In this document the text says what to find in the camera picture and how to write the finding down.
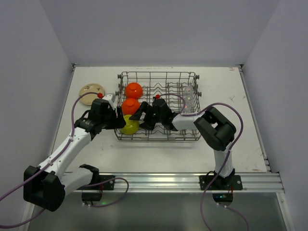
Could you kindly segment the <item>lime green bowl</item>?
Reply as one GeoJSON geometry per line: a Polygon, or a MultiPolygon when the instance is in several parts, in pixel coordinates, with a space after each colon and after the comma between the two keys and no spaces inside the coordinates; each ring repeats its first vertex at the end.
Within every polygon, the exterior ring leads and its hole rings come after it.
{"type": "Polygon", "coordinates": [[[124,120],[126,125],[120,129],[122,134],[132,135],[135,134],[139,130],[139,122],[135,120],[130,120],[131,115],[124,115],[124,120]]]}

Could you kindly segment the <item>small cream plate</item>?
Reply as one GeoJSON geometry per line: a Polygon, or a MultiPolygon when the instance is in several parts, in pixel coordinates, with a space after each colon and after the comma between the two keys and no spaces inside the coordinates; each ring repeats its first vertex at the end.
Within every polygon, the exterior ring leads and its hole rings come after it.
{"type": "Polygon", "coordinates": [[[95,99],[99,98],[97,96],[97,94],[101,94],[103,96],[105,95],[105,90],[101,85],[99,85],[97,83],[91,83],[91,84],[87,84],[87,85],[85,85],[81,88],[81,90],[79,91],[79,96],[81,96],[85,93],[89,93],[89,92],[94,92],[96,94],[87,94],[80,99],[81,103],[86,105],[86,106],[91,106],[92,102],[95,99]]]}

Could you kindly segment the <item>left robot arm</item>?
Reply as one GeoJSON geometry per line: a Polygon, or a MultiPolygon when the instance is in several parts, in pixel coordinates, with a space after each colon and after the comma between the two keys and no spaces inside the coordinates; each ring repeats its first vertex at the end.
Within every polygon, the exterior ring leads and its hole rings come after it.
{"type": "Polygon", "coordinates": [[[56,211],[64,198],[82,187],[99,185],[99,170],[82,164],[76,171],[66,170],[80,151],[103,129],[123,128],[126,122],[120,106],[96,99],[91,108],[73,124],[71,134],[46,160],[24,171],[23,199],[51,212],[56,211]]]}

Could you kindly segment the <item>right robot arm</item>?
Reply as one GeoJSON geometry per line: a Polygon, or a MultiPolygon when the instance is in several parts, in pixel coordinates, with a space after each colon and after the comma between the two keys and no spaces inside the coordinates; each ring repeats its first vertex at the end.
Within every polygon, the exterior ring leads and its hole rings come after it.
{"type": "Polygon", "coordinates": [[[238,138],[235,138],[235,125],[215,108],[215,105],[226,106],[238,113],[228,104],[213,103],[200,112],[184,114],[173,112],[164,99],[156,99],[152,105],[143,102],[129,119],[140,121],[142,114],[145,114],[140,127],[146,130],[153,130],[157,123],[169,131],[197,130],[214,150],[214,172],[222,178],[227,178],[234,173],[231,149],[238,138]]]}

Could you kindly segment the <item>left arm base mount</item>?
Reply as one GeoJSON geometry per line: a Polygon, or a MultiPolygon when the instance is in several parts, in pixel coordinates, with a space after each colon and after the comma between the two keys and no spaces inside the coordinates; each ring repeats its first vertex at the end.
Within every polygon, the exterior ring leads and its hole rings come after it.
{"type": "Polygon", "coordinates": [[[91,187],[80,187],[77,191],[81,192],[81,200],[84,203],[93,204],[94,202],[98,202],[103,197],[104,191],[113,191],[114,190],[115,181],[111,180],[107,183],[100,184],[97,186],[91,187]]]}

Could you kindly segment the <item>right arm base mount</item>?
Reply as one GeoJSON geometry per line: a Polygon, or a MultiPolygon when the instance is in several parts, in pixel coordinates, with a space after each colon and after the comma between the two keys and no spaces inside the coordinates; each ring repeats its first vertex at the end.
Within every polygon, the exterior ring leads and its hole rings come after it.
{"type": "MultiPolygon", "coordinates": [[[[210,171],[205,175],[199,176],[200,189],[205,190],[206,186],[217,174],[210,171]]],[[[234,191],[241,191],[243,189],[240,175],[235,174],[235,170],[225,178],[218,176],[216,180],[209,186],[208,190],[213,191],[212,197],[216,203],[229,206],[233,202],[234,191]]]]}

